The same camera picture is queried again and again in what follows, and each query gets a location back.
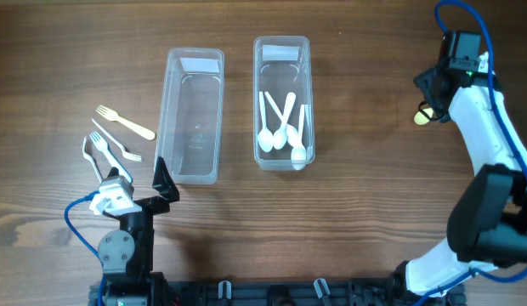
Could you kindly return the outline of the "yellow plastic spoon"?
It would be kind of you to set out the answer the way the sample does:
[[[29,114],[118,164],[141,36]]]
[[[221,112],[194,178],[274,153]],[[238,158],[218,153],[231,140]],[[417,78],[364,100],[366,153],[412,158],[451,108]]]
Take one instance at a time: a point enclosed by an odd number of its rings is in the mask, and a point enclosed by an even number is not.
[[[419,110],[414,116],[414,123],[419,126],[426,125],[434,119],[434,111],[431,108]]]

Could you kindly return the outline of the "white plastic spoon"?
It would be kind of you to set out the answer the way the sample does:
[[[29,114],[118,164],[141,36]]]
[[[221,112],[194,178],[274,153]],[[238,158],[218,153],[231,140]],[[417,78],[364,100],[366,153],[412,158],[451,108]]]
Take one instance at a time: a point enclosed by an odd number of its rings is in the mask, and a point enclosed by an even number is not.
[[[287,142],[286,126],[296,100],[296,94],[290,92],[286,96],[284,113],[282,114],[280,127],[274,133],[274,148],[280,150]]]
[[[278,105],[275,103],[274,99],[271,97],[270,93],[269,92],[264,92],[264,96],[267,98],[267,100],[269,101],[269,104],[270,106],[272,107],[272,109],[275,111],[275,114],[279,117],[280,119],[280,123],[281,123],[281,119],[282,119],[282,114],[284,113],[281,113],[280,112],[280,109],[278,107]],[[292,142],[293,142],[293,138],[296,137],[296,134],[297,134],[297,129],[290,125],[289,123],[287,123],[287,126],[286,126],[286,133],[287,133],[287,142],[292,145]]]
[[[306,105],[302,105],[300,108],[297,134],[296,134],[296,137],[293,138],[293,142],[292,142],[291,160],[293,162],[292,166],[296,170],[301,170],[305,167],[305,164],[303,162],[306,160],[306,157],[307,157],[307,151],[303,145],[303,128],[304,128],[304,122],[305,122],[305,109],[306,109]]]
[[[267,128],[267,118],[266,118],[266,110],[265,110],[263,92],[258,93],[258,103],[259,103],[260,118],[261,118],[261,123],[262,123],[261,130],[258,133],[258,143],[262,151],[269,153],[274,147],[274,144],[273,144],[274,137],[273,137],[273,134],[270,132],[270,130]]]

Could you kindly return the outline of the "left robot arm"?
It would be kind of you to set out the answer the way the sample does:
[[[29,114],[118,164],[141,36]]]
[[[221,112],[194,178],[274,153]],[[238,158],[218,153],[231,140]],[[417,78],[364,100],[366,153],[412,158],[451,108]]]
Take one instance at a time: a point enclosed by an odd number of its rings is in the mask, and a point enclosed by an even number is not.
[[[152,188],[157,195],[133,199],[133,185],[113,168],[90,203],[90,210],[119,222],[97,248],[103,280],[90,287],[90,305],[179,305],[162,272],[153,270],[154,217],[179,200],[162,157],[156,158]]]

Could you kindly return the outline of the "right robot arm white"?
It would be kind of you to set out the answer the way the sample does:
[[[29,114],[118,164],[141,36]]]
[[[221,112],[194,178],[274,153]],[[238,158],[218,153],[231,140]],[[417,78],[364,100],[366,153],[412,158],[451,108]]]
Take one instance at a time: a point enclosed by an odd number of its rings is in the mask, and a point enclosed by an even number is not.
[[[388,301],[422,305],[476,275],[502,283],[527,276],[527,150],[490,63],[489,53],[446,54],[416,78],[431,119],[458,126],[474,178],[449,216],[446,237],[389,276]]]

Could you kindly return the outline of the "clear plastic container left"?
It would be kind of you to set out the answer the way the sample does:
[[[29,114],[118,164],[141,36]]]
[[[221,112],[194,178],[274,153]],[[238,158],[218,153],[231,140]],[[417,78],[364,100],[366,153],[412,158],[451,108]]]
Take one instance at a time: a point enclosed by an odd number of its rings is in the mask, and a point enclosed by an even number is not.
[[[167,53],[156,159],[176,184],[214,184],[224,106],[224,53],[172,48]]]

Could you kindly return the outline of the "clear plastic container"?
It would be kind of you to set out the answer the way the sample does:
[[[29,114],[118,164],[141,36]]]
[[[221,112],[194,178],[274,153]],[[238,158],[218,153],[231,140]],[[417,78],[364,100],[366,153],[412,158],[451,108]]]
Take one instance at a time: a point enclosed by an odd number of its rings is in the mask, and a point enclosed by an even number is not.
[[[300,108],[306,105],[303,128],[303,145],[307,151],[305,167],[315,159],[315,124],[312,90],[311,53],[307,37],[265,36],[258,37],[253,46],[253,139],[254,159],[259,167],[267,171],[300,171],[292,164],[292,144],[271,152],[262,151],[258,133],[262,123],[258,93],[269,92],[280,112],[284,112],[286,96],[296,94],[296,101],[288,123],[298,130]],[[264,96],[267,128],[273,134],[280,127],[281,120]]]
[[[224,106],[224,53],[172,48],[167,53],[156,159],[176,184],[214,184]]]

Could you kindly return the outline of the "clear plastic container right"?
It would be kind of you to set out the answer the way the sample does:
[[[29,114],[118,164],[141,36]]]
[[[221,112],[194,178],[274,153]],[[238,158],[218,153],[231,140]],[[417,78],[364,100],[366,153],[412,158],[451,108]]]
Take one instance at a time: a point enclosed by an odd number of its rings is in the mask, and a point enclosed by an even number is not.
[[[315,124],[312,90],[311,53],[307,37],[265,36],[258,37],[253,46],[253,139],[254,159],[259,167],[267,171],[300,171],[292,164],[292,144],[271,152],[262,151],[258,133],[262,123],[258,93],[269,92],[280,112],[284,112],[286,96],[296,94],[296,101],[288,123],[298,130],[300,108],[306,105],[303,128],[303,145],[307,151],[305,167],[315,159]],[[280,127],[281,120],[264,96],[267,128],[273,134]]]

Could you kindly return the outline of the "white plastic fork upper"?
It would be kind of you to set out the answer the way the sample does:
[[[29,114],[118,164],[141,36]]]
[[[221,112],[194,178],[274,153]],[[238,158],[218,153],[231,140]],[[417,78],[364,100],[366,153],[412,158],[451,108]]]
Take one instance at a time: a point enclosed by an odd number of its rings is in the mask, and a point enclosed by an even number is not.
[[[128,149],[123,144],[121,144],[117,139],[115,139],[104,127],[98,124],[94,119],[91,119],[91,121],[105,136],[107,136],[121,150],[122,156],[125,159],[133,161],[133,162],[143,161],[142,156],[129,152]]]

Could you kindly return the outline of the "white plastic fork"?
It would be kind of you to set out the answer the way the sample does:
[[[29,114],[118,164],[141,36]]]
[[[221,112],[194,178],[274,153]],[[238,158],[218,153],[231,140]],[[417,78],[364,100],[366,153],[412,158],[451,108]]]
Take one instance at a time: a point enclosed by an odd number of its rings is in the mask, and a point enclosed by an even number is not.
[[[90,139],[93,144],[96,146],[98,151],[104,154],[106,160],[110,163],[112,167],[115,167],[119,174],[122,175],[129,183],[133,182],[132,177],[127,172],[127,170],[121,165],[121,163],[114,157],[111,153],[110,148],[106,140],[96,131],[93,131],[89,134]]]
[[[98,124],[94,119],[91,119],[91,121],[105,136],[107,136],[121,150],[122,156],[125,159],[133,161],[133,162],[143,161],[142,156],[129,152],[128,149],[123,144],[121,144],[117,139],[115,139],[104,127]]]

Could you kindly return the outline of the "white plastic fork middle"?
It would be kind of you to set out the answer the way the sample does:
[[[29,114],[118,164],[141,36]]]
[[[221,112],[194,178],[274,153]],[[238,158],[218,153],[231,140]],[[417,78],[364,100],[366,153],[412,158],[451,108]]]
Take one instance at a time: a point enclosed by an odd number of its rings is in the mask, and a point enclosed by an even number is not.
[[[111,153],[110,148],[106,140],[96,131],[93,131],[89,134],[90,139],[93,144],[96,146],[98,151],[104,154],[106,160],[110,163],[112,167],[115,167],[119,174],[122,175],[129,183],[133,182],[132,177],[127,172],[127,170],[121,165],[121,163],[114,157]]]

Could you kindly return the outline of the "clear plastic fork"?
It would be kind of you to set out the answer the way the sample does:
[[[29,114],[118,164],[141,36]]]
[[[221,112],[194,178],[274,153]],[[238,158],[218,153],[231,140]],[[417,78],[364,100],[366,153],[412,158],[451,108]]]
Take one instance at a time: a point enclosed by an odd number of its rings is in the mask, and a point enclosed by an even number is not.
[[[88,142],[88,137],[85,136],[82,142],[82,155],[83,157],[90,162],[92,165],[92,168],[96,174],[96,177],[98,181],[101,183],[103,180],[103,177],[99,171],[99,168],[97,166],[97,163],[92,155],[92,145]]]

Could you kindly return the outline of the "beige plastic fork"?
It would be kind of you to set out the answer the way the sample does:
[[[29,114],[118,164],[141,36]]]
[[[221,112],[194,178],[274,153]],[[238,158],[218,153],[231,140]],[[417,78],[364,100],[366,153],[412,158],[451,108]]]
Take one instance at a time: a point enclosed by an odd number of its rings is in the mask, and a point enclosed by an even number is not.
[[[96,108],[96,112],[108,121],[121,123],[123,126],[132,130],[144,139],[153,140],[156,137],[156,134],[153,131],[146,127],[142,127],[137,123],[129,121],[128,119],[120,116],[116,111],[106,106],[99,105]]]

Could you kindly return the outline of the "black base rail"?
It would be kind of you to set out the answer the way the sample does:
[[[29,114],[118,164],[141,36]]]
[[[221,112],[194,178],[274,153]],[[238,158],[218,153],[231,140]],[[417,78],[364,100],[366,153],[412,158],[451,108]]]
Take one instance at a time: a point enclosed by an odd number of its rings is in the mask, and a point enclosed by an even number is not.
[[[162,305],[413,305],[415,294],[387,294],[384,279],[305,282],[170,282]]]

